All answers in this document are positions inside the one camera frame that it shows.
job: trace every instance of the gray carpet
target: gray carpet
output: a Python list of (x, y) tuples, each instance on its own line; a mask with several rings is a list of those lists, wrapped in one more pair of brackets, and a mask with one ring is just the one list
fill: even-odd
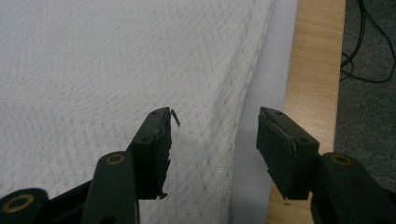
[[(396, 46), (396, 0), (364, 3)], [(360, 22), (358, 0), (346, 0), (343, 52), (355, 48)], [(359, 77), (384, 79), (390, 73), (389, 45), (368, 20), (353, 63)], [(384, 84), (354, 78), (340, 83), (334, 151), (358, 159), (381, 187), (396, 191), (396, 75)]]

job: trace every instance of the wooden surface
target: wooden surface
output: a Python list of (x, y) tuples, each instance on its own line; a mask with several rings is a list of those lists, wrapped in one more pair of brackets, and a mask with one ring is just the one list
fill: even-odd
[[(333, 149), (345, 1), (299, 0), (297, 11), (284, 112), (319, 140), (320, 153)], [(266, 223), (313, 223), (309, 204), (285, 202), (273, 184)]]

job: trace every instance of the black cable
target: black cable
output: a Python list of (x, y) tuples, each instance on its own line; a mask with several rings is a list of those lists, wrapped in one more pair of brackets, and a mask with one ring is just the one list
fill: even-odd
[[(364, 7), (364, 2), (363, 0), (359, 0), (359, 5), (360, 5), (360, 10), (361, 10), (361, 30), (360, 30), (360, 34), (359, 34), (359, 39), (358, 39), (358, 43), (355, 47), (355, 49), (353, 50), (353, 52), (351, 53), (350, 56), (348, 56), (347, 54), (345, 54), (343, 52), (343, 55), (346, 56), (346, 60), (343, 61), (341, 63), (341, 72), (346, 74), (346, 77), (343, 77), (340, 79), (340, 81), (343, 81), (345, 79), (347, 79), (348, 77), (354, 77), (357, 80), (361, 80), (361, 81), (365, 81), (365, 82), (370, 82), (370, 83), (384, 83), (384, 82), (388, 82), (389, 80), (392, 79), (395, 69), (396, 69), (396, 55), (393, 49), (393, 45), (388, 37), (388, 35), (385, 33), (385, 31), (378, 25), (378, 23), (376, 23), (376, 21), (373, 19), (373, 17), (370, 15), (370, 13), (367, 11), (367, 9)], [(389, 48), (390, 48), (390, 52), (392, 54), (392, 59), (393, 59), (393, 66), (392, 69), (390, 71), (390, 74), (387, 78), (383, 79), (383, 80), (372, 80), (372, 79), (368, 79), (368, 78), (364, 78), (364, 77), (357, 77), (355, 75), (353, 75), (353, 62), (352, 59), (355, 57), (355, 55), (358, 53), (360, 47), (361, 47), (361, 42), (363, 40), (364, 37), (364, 26), (365, 26), (365, 16), (367, 15), (367, 17), (369, 18), (369, 20), (373, 23), (374, 27), (381, 33), (381, 35), (383, 35), (386, 39), (387, 42), (389, 44)], [(347, 64), (351, 63), (352, 65), (352, 70), (351, 72), (347, 72), (343, 69), (344, 66), (346, 66)]]

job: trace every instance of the quilted fabric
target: quilted fabric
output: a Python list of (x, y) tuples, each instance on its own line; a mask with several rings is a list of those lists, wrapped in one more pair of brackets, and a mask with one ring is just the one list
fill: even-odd
[(163, 200), (142, 223), (226, 223), (234, 139), (272, 0), (0, 3), (0, 197), (50, 197), (173, 107)]

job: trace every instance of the wooden table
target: wooden table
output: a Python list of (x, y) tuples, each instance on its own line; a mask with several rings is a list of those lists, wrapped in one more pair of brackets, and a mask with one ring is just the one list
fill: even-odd
[[(333, 150), (346, 0), (299, 0), (284, 112)], [(313, 223), (309, 201), (285, 202), (273, 184), (266, 223)]]

